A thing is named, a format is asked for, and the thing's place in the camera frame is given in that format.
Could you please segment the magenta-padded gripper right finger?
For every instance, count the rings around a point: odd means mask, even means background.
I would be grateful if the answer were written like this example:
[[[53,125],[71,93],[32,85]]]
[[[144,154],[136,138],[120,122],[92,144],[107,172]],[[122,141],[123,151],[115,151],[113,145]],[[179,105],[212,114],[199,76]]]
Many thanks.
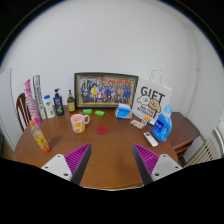
[[[158,155],[136,143],[132,145],[132,154],[144,185],[150,184],[182,169],[182,167],[167,154]]]

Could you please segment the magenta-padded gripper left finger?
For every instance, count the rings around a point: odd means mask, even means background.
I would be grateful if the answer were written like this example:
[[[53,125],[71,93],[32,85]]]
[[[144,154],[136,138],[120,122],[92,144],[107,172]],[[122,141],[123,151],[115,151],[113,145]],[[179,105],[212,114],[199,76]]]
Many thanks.
[[[83,145],[66,155],[57,154],[42,169],[79,185],[91,155],[91,144]]]

